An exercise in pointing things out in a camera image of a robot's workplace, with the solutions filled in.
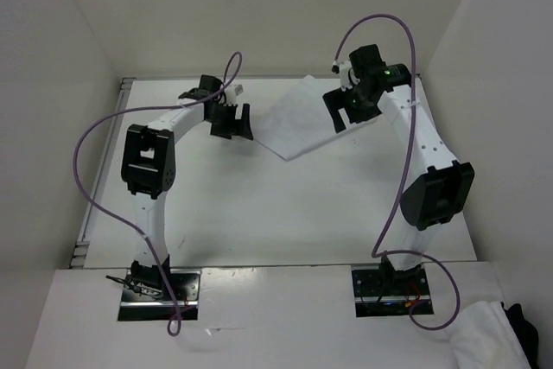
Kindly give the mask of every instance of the black object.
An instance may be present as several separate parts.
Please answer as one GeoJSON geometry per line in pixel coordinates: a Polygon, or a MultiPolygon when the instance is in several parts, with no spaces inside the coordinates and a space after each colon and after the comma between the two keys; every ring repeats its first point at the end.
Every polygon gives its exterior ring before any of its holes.
{"type": "Polygon", "coordinates": [[[157,199],[175,181],[175,136],[169,130],[152,130],[133,124],[124,142],[121,177],[132,194],[149,194],[157,199]],[[154,150],[153,157],[142,155],[154,150]]]}
{"type": "Polygon", "coordinates": [[[507,319],[511,323],[512,330],[518,338],[518,342],[528,359],[532,369],[539,369],[537,365],[537,350],[539,346],[539,334],[537,329],[524,318],[522,306],[513,304],[508,310],[505,310],[507,319]]]}
{"type": "MultiPolygon", "coordinates": [[[[170,281],[171,269],[169,268],[169,257],[163,262],[162,268],[170,281]]],[[[157,265],[145,267],[140,265],[138,261],[133,261],[130,265],[130,280],[134,284],[140,283],[147,287],[161,290],[163,293],[167,294],[167,287],[165,287],[163,283],[162,274],[159,272],[157,265]]]]}
{"type": "MultiPolygon", "coordinates": [[[[184,92],[179,99],[205,99],[223,86],[223,82],[211,75],[202,75],[198,88],[184,92]]],[[[226,96],[222,93],[217,99],[204,103],[204,119],[210,122],[212,136],[232,139],[232,136],[240,136],[253,140],[250,126],[250,105],[242,106],[242,115],[236,119],[237,105],[227,105],[226,96]]]]}
{"type": "Polygon", "coordinates": [[[359,79],[358,84],[351,83],[352,88],[343,91],[341,88],[327,92],[322,96],[334,122],[334,130],[339,133],[346,129],[340,109],[346,111],[350,124],[368,121],[382,112],[377,103],[384,92],[391,92],[395,86],[409,85],[411,75],[404,64],[386,66],[380,57],[376,45],[361,47],[349,54],[353,74],[359,79]]]}
{"type": "MultiPolygon", "coordinates": [[[[430,295],[422,266],[408,271],[394,271],[387,258],[383,258],[378,267],[353,269],[352,282],[357,317],[408,315],[410,305],[415,301],[413,295],[430,295]]],[[[413,309],[414,315],[434,314],[430,301],[420,301],[413,309]]]]}
{"type": "Polygon", "coordinates": [[[436,170],[420,175],[401,196],[400,207],[405,220],[419,231],[435,224],[445,224],[463,210],[468,191],[474,180],[470,163],[436,170]]]}
{"type": "Polygon", "coordinates": [[[147,296],[154,300],[159,300],[163,298],[163,292],[160,289],[144,287],[140,283],[133,281],[130,276],[126,278],[105,276],[105,278],[107,278],[108,280],[112,280],[114,283],[119,283],[123,285],[125,289],[128,289],[133,293],[138,294],[139,296],[147,296]]]}

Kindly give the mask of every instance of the cable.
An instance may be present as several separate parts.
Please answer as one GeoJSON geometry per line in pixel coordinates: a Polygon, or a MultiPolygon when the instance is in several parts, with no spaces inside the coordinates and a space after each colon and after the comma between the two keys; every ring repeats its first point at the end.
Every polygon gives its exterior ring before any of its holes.
{"type": "MultiPolygon", "coordinates": [[[[382,17],[384,19],[390,19],[396,23],[399,23],[399,25],[404,29],[405,34],[407,35],[407,39],[409,40],[410,50],[411,50],[411,103],[416,102],[416,92],[415,92],[415,73],[416,73],[416,53],[415,53],[415,41],[413,40],[413,35],[411,31],[409,30],[408,26],[405,24],[404,21],[402,21],[400,18],[389,15],[385,13],[378,13],[375,15],[369,15],[365,16],[361,19],[359,19],[356,23],[352,25],[352,27],[346,32],[344,37],[342,38],[340,45],[338,46],[338,49],[336,50],[336,55],[334,56],[334,63],[333,67],[337,65],[338,59],[340,58],[340,52],[342,48],[344,47],[344,44],[346,43],[347,38],[349,35],[363,22],[370,21],[371,19],[376,19],[382,17]]],[[[415,320],[415,317],[413,317],[413,310],[415,307],[419,306],[423,302],[428,301],[420,301],[415,302],[409,307],[409,317],[415,323],[415,325],[419,328],[422,328],[424,330],[429,331],[437,331],[442,330],[443,328],[446,328],[451,323],[454,322],[455,318],[459,314],[459,311],[461,310],[461,294],[459,293],[459,287],[457,287],[457,283],[455,282],[453,276],[449,272],[449,270],[445,267],[445,265],[437,260],[434,257],[431,257],[428,254],[423,254],[421,252],[412,251],[412,250],[393,250],[393,251],[382,251],[378,252],[378,249],[382,245],[382,242],[384,241],[384,238],[386,236],[386,233],[390,230],[391,222],[393,221],[394,217],[396,216],[397,208],[399,207],[399,203],[401,201],[401,196],[404,192],[405,183],[407,182],[407,175],[409,173],[409,166],[411,162],[411,157],[413,156],[413,144],[415,142],[415,128],[416,128],[416,105],[413,105],[411,107],[411,123],[410,123],[410,132],[409,132],[409,143],[407,145],[407,155],[405,156],[405,164],[404,164],[404,171],[401,175],[401,180],[399,182],[399,188],[397,189],[396,193],[396,199],[394,200],[394,203],[391,207],[390,214],[388,215],[388,219],[385,222],[385,225],[382,229],[382,232],[378,236],[377,242],[372,248],[371,257],[372,258],[381,258],[388,255],[394,255],[394,254],[410,254],[410,255],[417,255],[423,258],[427,258],[433,263],[437,264],[442,270],[446,273],[446,275],[449,278],[449,281],[451,282],[451,285],[453,285],[453,290],[455,292],[455,310],[453,315],[447,320],[445,323],[436,326],[436,327],[430,327],[430,326],[424,326],[423,324],[419,323],[415,320]]]]}
{"type": "Polygon", "coordinates": [[[99,120],[97,120],[96,122],[94,122],[90,127],[88,127],[85,130],[85,132],[81,135],[81,137],[77,141],[77,144],[75,145],[75,149],[73,151],[73,177],[75,179],[75,183],[77,184],[77,188],[82,193],[82,195],[85,197],[85,199],[88,200],[88,203],[90,203],[93,207],[96,207],[100,212],[103,212],[106,215],[111,216],[113,219],[116,219],[120,222],[123,222],[125,225],[127,225],[127,226],[131,227],[132,229],[134,229],[140,235],[140,237],[143,238],[144,241],[146,242],[146,245],[148,246],[149,251],[152,254],[152,257],[154,258],[154,261],[156,261],[156,266],[157,266],[158,270],[160,271],[163,283],[165,284],[165,287],[167,288],[167,292],[169,294],[169,297],[171,297],[171,301],[173,302],[173,305],[175,307],[175,315],[173,315],[169,319],[168,325],[167,325],[167,332],[170,336],[173,336],[173,337],[178,336],[179,333],[181,332],[181,326],[182,326],[182,314],[181,313],[182,313],[182,311],[181,311],[181,308],[179,307],[179,303],[177,302],[176,295],[175,295],[173,289],[171,288],[171,284],[169,283],[168,277],[165,274],[165,271],[163,270],[162,263],[161,263],[158,255],[157,255],[156,249],[154,248],[154,246],[152,245],[152,243],[149,240],[148,236],[146,235],[146,233],[142,229],[140,229],[138,226],[136,226],[135,224],[133,224],[129,220],[127,220],[127,219],[117,215],[116,213],[110,211],[109,209],[106,209],[105,207],[102,207],[100,204],[98,204],[98,202],[96,202],[86,192],[86,190],[83,187],[83,184],[82,184],[82,182],[80,181],[80,178],[79,178],[79,171],[78,171],[79,151],[80,151],[80,147],[81,147],[82,143],[85,141],[86,137],[96,127],[98,127],[103,122],[105,122],[105,121],[107,121],[111,118],[120,116],[122,114],[127,114],[129,112],[137,112],[137,111],[179,110],[181,108],[186,108],[186,107],[191,107],[193,105],[202,104],[202,103],[205,103],[205,102],[209,101],[210,99],[216,98],[236,79],[236,76],[238,75],[238,72],[240,71],[240,67],[242,67],[242,53],[237,51],[234,54],[232,54],[230,60],[226,64],[225,72],[228,71],[228,67],[231,65],[231,62],[234,60],[234,58],[236,56],[238,56],[238,65],[236,66],[236,70],[234,71],[234,74],[228,80],[228,82],[226,82],[217,92],[214,92],[213,94],[210,94],[210,95],[208,95],[207,97],[205,97],[203,99],[199,99],[198,101],[194,101],[193,103],[189,103],[189,104],[185,104],[185,105],[161,105],[161,106],[147,106],[147,107],[127,108],[125,110],[120,110],[120,111],[116,111],[112,114],[108,114],[107,116],[104,116],[104,117],[100,118],[99,120]],[[171,323],[173,321],[176,321],[176,323],[177,323],[177,327],[176,327],[175,331],[171,330],[171,323]]]}
{"type": "Polygon", "coordinates": [[[411,304],[414,304],[415,302],[419,302],[421,300],[421,290],[418,289],[415,283],[411,281],[411,283],[406,288],[406,295],[405,295],[405,307],[410,307],[411,304]],[[415,291],[415,299],[411,301],[409,299],[411,294],[411,289],[415,291]]]}

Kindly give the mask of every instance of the white cloth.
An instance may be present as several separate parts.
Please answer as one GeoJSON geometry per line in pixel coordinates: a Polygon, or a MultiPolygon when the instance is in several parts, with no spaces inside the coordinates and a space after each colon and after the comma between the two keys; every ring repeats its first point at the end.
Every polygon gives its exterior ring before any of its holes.
{"type": "Polygon", "coordinates": [[[344,119],[346,130],[336,134],[322,100],[326,92],[328,89],[310,75],[299,81],[259,118],[252,120],[255,140],[288,161],[373,121],[348,125],[344,119]]]}
{"type": "Polygon", "coordinates": [[[499,302],[476,302],[448,328],[460,369],[530,369],[499,302]]]}

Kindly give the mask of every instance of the black cloth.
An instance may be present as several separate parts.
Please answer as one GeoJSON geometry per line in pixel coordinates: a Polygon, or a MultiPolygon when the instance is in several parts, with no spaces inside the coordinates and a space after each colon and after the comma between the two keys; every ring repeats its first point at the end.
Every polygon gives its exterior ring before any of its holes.
{"type": "Polygon", "coordinates": [[[504,307],[504,311],[513,331],[517,335],[518,342],[522,346],[530,367],[532,369],[539,369],[537,365],[537,346],[539,343],[537,329],[524,318],[520,304],[513,304],[509,309],[505,309],[504,307]]]}

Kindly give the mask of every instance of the black joint housing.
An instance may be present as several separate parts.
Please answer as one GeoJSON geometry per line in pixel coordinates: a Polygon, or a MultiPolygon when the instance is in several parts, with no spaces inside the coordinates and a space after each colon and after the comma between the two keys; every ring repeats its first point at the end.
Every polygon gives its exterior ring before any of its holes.
{"type": "Polygon", "coordinates": [[[175,181],[175,136],[173,131],[152,130],[133,124],[124,142],[121,177],[132,194],[149,194],[157,199],[175,181]],[[143,152],[153,150],[152,157],[143,152]]]}
{"type": "MultiPolygon", "coordinates": [[[[202,75],[198,88],[184,92],[179,99],[205,99],[223,87],[223,82],[211,75],[202,75]]],[[[204,103],[204,120],[211,123],[210,134],[212,136],[232,139],[232,136],[240,136],[253,140],[250,126],[250,105],[242,105],[242,115],[236,119],[237,105],[225,105],[224,92],[216,99],[210,99],[204,103]]]]}
{"type": "Polygon", "coordinates": [[[388,257],[383,256],[378,270],[384,286],[394,287],[399,284],[407,284],[414,281],[422,266],[419,264],[409,270],[395,270],[388,257]]]}
{"type": "Polygon", "coordinates": [[[393,91],[395,86],[410,85],[411,82],[407,67],[403,64],[386,66],[376,45],[356,49],[350,53],[349,59],[359,82],[350,89],[339,88],[322,96],[337,133],[346,129],[340,109],[346,111],[350,124],[363,123],[382,113],[378,102],[384,92],[393,91]]]}
{"type": "Polygon", "coordinates": [[[474,169],[470,163],[454,162],[450,168],[439,170],[430,167],[401,197],[405,220],[419,231],[449,222],[465,206],[473,180],[474,169]]]}
{"type": "MultiPolygon", "coordinates": [[[[165,271],[167,278],[171,275],[171,269],[169,267],[169,257],[163,262],[162,268],[165,271]]],[[[145,267],[140,265],[138,261],[133,261],[130,265],[130,280],[134,283],[140,283],[153,289],[158,289],[167,294],[167,287],[163,283],[162,274],[156,265],[152,267],[145,267]]]]}

